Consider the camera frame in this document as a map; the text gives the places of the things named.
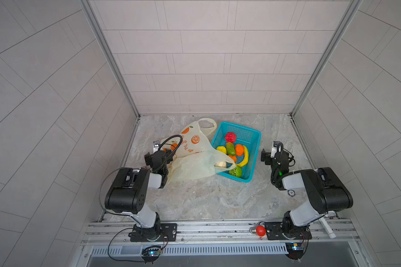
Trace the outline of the cream plastic bag orange print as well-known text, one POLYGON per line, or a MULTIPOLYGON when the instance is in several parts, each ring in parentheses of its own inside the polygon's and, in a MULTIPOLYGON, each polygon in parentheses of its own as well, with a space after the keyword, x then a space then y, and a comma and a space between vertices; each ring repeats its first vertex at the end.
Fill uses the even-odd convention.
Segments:
POLYGON ((211 145, 209 138, 216 130, 217 123, 210 118, 201 118, 183 128, 180 133, 182 144, 168 167, 169 181, 185 182, 208 178, 236 167, 228 155, 211 145), (227 168, 215 167, 216 163, 223 161, 227 162, 227 168))

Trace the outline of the orange tangerine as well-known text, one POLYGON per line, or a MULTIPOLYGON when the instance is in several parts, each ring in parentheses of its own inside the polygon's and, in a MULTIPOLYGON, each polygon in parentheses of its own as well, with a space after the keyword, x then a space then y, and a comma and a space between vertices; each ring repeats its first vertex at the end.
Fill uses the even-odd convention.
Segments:
POLYGON ((244 154, 245 154, 244 146, 241 144, 236 144, 235 145, 235 154, 236 154, 236 156, 244 156, 244 154))

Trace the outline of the green guava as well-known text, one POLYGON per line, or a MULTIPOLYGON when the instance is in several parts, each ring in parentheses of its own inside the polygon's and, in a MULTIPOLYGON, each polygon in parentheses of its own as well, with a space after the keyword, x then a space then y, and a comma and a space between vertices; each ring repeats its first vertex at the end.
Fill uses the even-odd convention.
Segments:
POLYGON ((239 166, 236 166, 232 170, 229 171, 229 174, 236 177, 236 178, 241 178, 242 177, 242 168, 239 166))

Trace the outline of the small orange fruit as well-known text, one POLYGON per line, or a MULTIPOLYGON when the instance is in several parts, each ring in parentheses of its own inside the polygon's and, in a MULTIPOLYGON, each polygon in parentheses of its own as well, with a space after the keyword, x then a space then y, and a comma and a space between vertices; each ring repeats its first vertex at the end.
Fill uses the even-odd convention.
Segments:
POLYGON ((228 155, 235 163, 237 163, 237 156, 228 155))

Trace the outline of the yellow green mango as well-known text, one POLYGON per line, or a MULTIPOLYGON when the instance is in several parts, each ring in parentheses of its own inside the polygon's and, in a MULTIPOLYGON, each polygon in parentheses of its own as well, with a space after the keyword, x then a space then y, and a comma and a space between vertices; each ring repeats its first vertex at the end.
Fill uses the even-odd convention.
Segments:
POLYGON ((232 142, 227 142, 226 143, 226 151, 228 155, 235 156, 236 155, 236 150, 235 146, 232 142))

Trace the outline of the beige pear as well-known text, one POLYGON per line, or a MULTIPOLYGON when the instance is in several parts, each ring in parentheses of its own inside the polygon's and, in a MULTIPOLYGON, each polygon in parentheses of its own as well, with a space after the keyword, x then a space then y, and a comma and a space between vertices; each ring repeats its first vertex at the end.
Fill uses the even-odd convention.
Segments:
POLYGON ((223 162, 218 162, 215 164, 215 167, 218 168, 227 168, 227 162, 223 161, 223 162))

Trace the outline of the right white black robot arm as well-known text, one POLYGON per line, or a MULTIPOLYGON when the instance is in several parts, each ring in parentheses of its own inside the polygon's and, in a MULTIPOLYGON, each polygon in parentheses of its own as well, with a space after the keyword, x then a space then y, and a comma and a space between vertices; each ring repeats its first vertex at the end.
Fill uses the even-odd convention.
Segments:
POLYGON ((309 226, 330 211, 342 211, 353 206, 349 190, 329 168, 289 170, 292 157, 285 149, 261 151, 261 161, 271 167, 271 183, 280 191, 290 193, 304 189, 307 201, 285 212, 282 222, 263 222, 268 240, 310 240, 309 226))

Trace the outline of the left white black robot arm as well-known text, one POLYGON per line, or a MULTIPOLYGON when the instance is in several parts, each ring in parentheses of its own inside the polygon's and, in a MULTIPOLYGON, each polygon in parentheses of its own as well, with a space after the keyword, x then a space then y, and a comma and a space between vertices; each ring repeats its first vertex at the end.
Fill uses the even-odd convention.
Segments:
POLYGON ((148 189, 165 187, 172 156, 170 149, 158 150, 144 156, 145 168, 120 168, 105 196, 106 211, 135 221, 128 234, 131 242, 176 240, 177 225, 162 223, 159 214, 145 203, 148 189))

